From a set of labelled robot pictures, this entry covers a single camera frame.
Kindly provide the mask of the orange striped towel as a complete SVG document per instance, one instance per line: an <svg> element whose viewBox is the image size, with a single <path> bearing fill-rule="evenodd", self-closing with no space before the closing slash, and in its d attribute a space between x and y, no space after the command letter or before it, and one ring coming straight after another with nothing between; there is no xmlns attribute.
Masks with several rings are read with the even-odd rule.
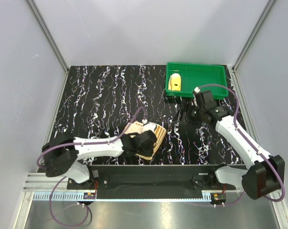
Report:
<svg viewBox="0 0 288 229"><path fill-rule="evenodd" d="M166 133L166 129L156 123L148 122L145 125L140 122L132 123L124 128L121 137L122 156L138 156L145 160L152 160Z"/></svg>

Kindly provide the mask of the yellow towel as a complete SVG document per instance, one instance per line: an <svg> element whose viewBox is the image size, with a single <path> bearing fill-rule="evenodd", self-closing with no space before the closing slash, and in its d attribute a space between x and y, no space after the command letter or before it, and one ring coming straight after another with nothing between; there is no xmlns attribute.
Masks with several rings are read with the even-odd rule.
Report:
<svg viewBox="0 0 288 229"><path fill-rule="evenodd" d="M168 81L169 91L181 91L181 75L174 73L170 76Z"/></svg>

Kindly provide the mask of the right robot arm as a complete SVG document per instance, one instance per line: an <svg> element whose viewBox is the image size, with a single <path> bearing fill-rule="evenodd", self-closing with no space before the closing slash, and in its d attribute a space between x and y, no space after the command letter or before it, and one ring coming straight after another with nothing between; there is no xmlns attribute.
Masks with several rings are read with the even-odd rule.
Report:
<svg viewBox="0 0 288 229"><path fill-rule="evenodd" d="M225 105L218 105L211 91L194 93L193 99L184 99L174 118L191 125L206 123L224 137L242 158L246 168L218 165L209 173L208 184L219 189L224 184L242 188L253 200L281 190L280 202L285 196L285 161L272 156L262 148L238 123L234 113Z"/></svg>

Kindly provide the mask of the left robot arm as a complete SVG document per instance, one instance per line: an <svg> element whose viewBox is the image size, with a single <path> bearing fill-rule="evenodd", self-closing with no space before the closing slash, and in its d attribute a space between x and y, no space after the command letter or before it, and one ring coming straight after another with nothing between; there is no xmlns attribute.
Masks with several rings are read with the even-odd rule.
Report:
<svg viewBox="0 0 288 229"><path fill-rule="evenodd" d="M131 157L137 154L153 155L157 137L153 131L123 134L109 139L85 139L63 134L42 147L42 157L47 177L66 176L82 188L94 185L94 177L80 160L91 157Z"/></svg>

